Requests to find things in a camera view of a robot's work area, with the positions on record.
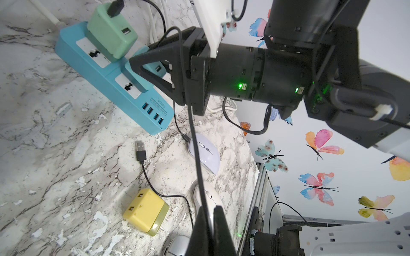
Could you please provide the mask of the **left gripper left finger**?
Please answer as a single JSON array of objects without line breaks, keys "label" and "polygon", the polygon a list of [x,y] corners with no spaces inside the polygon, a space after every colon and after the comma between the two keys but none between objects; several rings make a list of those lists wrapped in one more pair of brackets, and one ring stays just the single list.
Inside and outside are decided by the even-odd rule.
[{"label": "left gripper left finger", "polygon": [[209,216],[203,207],[200,207],[192,231],[186,256],[213,256],[212,229]]}]

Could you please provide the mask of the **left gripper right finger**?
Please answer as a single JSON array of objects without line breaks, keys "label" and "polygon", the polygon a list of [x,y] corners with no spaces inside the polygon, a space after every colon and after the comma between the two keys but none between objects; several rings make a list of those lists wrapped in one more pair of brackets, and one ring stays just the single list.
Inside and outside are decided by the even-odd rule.
[{"label": "left gripper right finger", "polygon": [[215,256],[236,256],[230,230],[221,206],[214,208],[213,248]]}]

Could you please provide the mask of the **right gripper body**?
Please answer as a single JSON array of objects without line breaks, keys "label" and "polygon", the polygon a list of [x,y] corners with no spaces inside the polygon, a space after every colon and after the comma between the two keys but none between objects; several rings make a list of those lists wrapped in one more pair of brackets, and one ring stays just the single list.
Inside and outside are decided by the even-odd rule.
[{"label": "right gripper body", "polygon": [[300,55],[220,44],[217,57],[199,27],[189,28],[189,93],[195,115],[204,115],[210,96],[272,104],[282,115],[294,111],[312,83]]}]

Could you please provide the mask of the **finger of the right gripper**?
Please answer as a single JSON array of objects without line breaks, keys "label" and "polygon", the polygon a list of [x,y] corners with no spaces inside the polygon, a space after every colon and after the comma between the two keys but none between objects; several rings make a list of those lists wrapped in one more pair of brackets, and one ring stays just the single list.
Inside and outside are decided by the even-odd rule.
[{"label": "finger of the right gripper", "polygon": [[170,27],[160,40],[148,47],[148,51],[130,58],[131,70],[142,74],[144,65],[167,61],[173,70],[184,68],[183,43],[194,32],[196,27],[181,30],[179,27]]},{"label": "finger of the right gripper", "polygon": [[135,68],[137,81],[145,91],[154,87],[165,93],[171,100],[180,106],[192,105],[192,97],[188,87],[188,76],[186,70],[173,68],[170,71],[171,82],[166,81],[163,77],[152,73],[146,68]]}]

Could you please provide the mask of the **white mouse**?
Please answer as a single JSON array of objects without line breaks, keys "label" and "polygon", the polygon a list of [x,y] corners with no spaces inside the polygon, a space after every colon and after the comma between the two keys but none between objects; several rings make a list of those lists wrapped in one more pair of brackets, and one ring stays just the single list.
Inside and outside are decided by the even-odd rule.
[{"label": "white mouse", "polygon": [[[205,198],[208,206],[208,216],[209,222],[211,224],[211,231],[214,231],[214,208],[221,206],[225,212],[225,206],[221,200],[219,193],[213,187],[213,185],[207,181],[203,182],[205,189]],[[196,210],[196,217],[199,215],[199,210],[202,207],[201,197],[200,197],[200,187],[199,184],[196,185],[193,192],[193,199]]]}]

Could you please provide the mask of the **black cable teal strip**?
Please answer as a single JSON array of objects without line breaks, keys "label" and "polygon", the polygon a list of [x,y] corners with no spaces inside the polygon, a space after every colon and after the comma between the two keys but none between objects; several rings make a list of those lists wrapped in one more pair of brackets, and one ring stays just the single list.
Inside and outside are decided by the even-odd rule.
[{"label": "black cable teal strip", "polygon": [[164,33],[163,37],[160,39],[161,42],[165,40],[165,38],[171,33],[171,31],[176,31],[178,33],[178,42],[179,42],[179,56],[180,56],[180,63],[182,66],[182,85],[185,91],[185,98],[186,98],[186,105],[187,105],[187,113],[188,113],[188,118],[189,118],[189,125],[190,125],[190,131],[191,131],[191,136],[192,140],[194,142],[194,152],[195,152],[195,164],[196,164],[196,174],[198,178],[198,185],[199,185],[199,191],[200,191],[200,197],[201,197],[201,202],[202,202],[202,207],[204,215],[205,215],[205,223],[207,227],[207,231],[209,233],[212,232],[212,226],[209,221],[209,214],[208,214],[208,206],[207,202],[205,199],[205,192],[204,192],[204,179],[202,176],[202,170],[201,170],[201,163],[199,159],[199,148],[198,148],[198,140],[196,137],[195,133],[195,128],[194,128],[194,118],[192,114],[192,105],[191,105],[191,99],[190,95],[188,92],[187,88],[187,78],[186,78],[186,71],[185,71],[185,62],[184,62],[184,57],[183,57],[183,35],[182,31],[176,27],[172,26],[169,29],[166,30]]}]

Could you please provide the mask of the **yellow green charger plug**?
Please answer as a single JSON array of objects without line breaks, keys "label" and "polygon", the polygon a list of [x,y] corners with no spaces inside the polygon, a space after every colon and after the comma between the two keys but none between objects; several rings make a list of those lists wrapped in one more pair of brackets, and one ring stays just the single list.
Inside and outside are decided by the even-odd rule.
[{"label": "yellow green charger plug", "polygon": [[166,215],[169,205],[149,188],[140,190],[123,214],[123,219],[139,231],[155,236]]}]

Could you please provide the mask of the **teal power strip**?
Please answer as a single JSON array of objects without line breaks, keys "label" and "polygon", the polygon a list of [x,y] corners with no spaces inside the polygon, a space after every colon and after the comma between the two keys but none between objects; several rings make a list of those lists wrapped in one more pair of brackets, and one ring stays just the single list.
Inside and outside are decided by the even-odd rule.
[{"label": "teal power strip", "polygon": [[174,110],[126,58],[110,62],[86,37],[87,22],[64,28],[55,52],[150,135],[167,129]]}]

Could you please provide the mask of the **silver mouse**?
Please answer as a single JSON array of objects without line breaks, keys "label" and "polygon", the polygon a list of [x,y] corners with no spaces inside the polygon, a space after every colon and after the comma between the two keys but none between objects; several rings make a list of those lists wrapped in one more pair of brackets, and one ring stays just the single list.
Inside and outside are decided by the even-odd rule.
[{"label": "silver mouse", "polygon": [[188,249],[190,238],[185,235],[178,235],[173,238],[165,248],[164,256],[185,256]]}]

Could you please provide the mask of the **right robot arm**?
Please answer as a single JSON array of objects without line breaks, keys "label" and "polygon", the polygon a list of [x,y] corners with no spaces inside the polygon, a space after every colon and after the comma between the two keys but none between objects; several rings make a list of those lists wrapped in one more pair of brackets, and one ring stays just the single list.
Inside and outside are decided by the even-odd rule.
[{"label": "right robot arm", "polygon": [[[267,105],[289,117],[304,102],[310,118],[365,148],[404,157],[410,129],[408,81],[359,58],[358,25],[368,1],[193,1],[199,27],[166,31],[132,57],[133,72],[148,80],[190,115],[202,116],[210,96]],[[266,48],[224,44],[222,24],[246,10],[269,15],[262,27]]]}]

